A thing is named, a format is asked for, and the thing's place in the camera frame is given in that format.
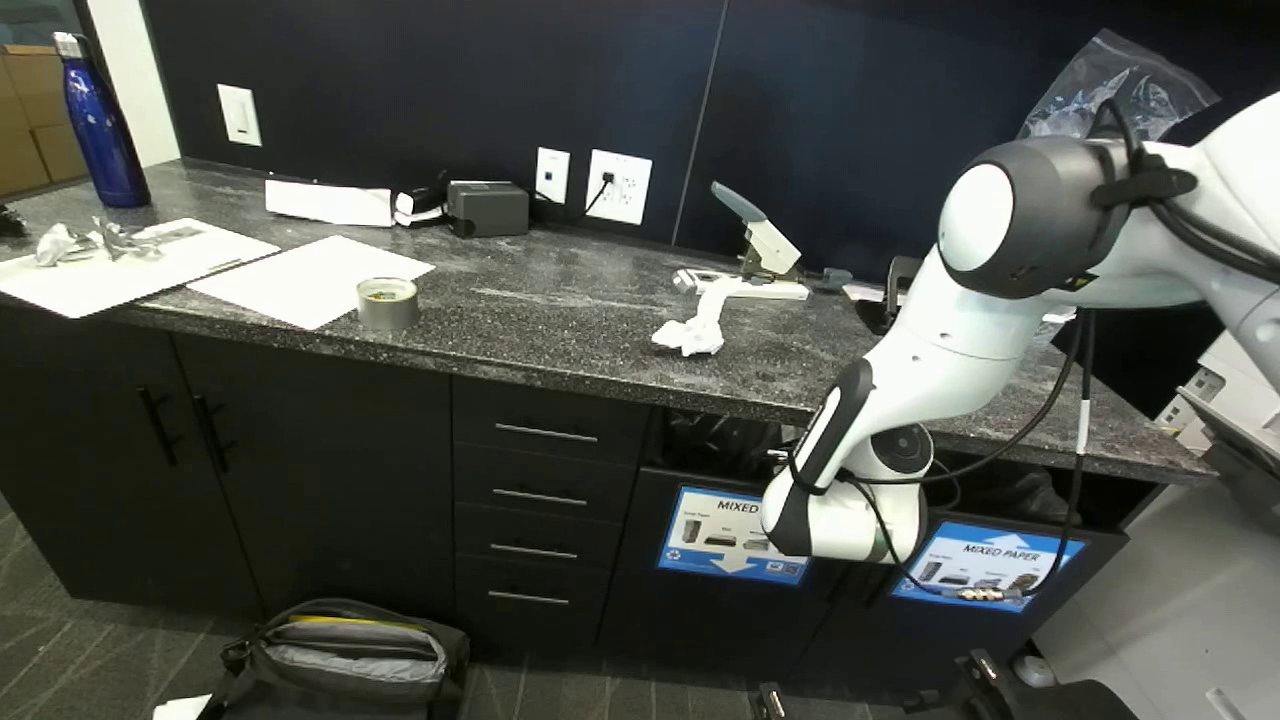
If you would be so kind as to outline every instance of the white paper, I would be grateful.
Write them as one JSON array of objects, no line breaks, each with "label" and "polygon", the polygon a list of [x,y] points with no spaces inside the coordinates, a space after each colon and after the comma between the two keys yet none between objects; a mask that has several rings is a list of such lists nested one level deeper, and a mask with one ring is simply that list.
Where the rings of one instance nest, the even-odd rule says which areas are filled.
[{"label": "white paper", "polygon": [[0,290],[81,321],[274,252],[274,243],[198,220],[171,220],[135,236],[150,236],[158,254],[113,260],[109,252],[92,252],[54,267],[39,267],[37,254],[20,254],[0,264]]},{"label": "white paper", "polygon": [[154,705],[150,720],[197,720],[202,713],[209,695],[180,695]]},{"label": "white paper", "polygon": [[391,254],[343,236],[329,236],[265,264],[248,264],[211,281],[192,282],[192,290],[251,309],[278,325],[324,329],[358,302],[355,282],[369,276],[417,281],[432,264]]},{"label": "white paper", "polygon": [[391,228],[391,187],[267,178],[265,204],[274,216]]}]

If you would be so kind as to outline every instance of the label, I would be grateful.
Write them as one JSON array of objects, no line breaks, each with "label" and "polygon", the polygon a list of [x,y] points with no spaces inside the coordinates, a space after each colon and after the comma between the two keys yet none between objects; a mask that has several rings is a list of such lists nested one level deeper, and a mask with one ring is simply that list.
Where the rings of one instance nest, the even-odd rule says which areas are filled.
[{"label": "label", "polygon": [[[942,521],[912,564],[914,585],[902,576],[892,595],[1018,617],[1036,600],[1057,547],[1060,537]],[[1085,541],[1067,541],[1060,568],[1085,547]]]},{"label": "label", "polygon": [[794,586],[807,558],[782,556],[766,545],[759,495],[679,489],[656,568]]}]

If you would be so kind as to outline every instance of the drawer handle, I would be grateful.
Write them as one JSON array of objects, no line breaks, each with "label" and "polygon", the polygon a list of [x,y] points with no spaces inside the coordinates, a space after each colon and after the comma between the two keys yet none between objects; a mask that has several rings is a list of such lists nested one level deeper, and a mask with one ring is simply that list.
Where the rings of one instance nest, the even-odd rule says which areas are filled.
[{"label": "drawer handle", "polygon": [[550,495],[550,492],[521,492],[521,489],[493,489],[493,495],[527,498],[527,504],[589,506],[585,495]]},{"label": "drawer handle", "polygon": [[536,595],[536,592],[487,592],[493,600],[508,600],[508,604],[548,604],[548,606],[566,606],[566,595]]},{"label": "drawer handle", "polygon": [[558,430],[558,426],[530,426],[530,423],[493,423],[494,430],[512,430],[512,434],[541,434],[541,440],[563,440],[563,445],[598,445],[598,434],[589,430]]},{"label": "drawer handle", "polygon": [[505,556],[541,556],[541,558],[574,564],[574,551],[558,551],[558,547],[530,547],[530,545],[487,545],[487,547]]}]

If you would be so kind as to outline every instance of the cardboard box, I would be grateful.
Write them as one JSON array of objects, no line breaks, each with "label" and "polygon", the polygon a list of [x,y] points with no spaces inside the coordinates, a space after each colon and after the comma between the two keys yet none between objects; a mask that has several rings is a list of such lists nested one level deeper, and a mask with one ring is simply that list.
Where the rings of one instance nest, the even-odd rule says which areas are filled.
[{"label": "cardboard box", "polygon": [[53,47],[13,43],[5,53],[9,85],[23,103],[28,128],[69,125],[63,61]]},{"label": "cardboard box", "polygon": [[0,131],[0,200],[43,187],[48,172],[32,131]]},{"label": "cardboard box", "polygon": [[32,137],[53,185],[88,176],[70,125],[43,125],[43,128],[32,128]]}]

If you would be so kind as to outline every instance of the wall plate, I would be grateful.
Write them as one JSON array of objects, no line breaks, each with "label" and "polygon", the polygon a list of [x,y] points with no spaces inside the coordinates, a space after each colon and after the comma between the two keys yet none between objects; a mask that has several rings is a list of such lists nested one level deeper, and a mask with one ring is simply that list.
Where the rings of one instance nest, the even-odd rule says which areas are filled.
[{"label": "wall plate", "polygon": [[648,154],[619,154],[619,152],[591,147],[585,212],[595,220],[643,225],[648,176],[651,176]]},{"label": "wall plate", "polygon": [[265,147],[251,89],[216,85],[216,103],[225,107],[226,145]]},{"label": "wall plate", "polygon": [[566,152],[558,147],[536,147],[536,200],[541,204],[563,204],[566,200]]}]

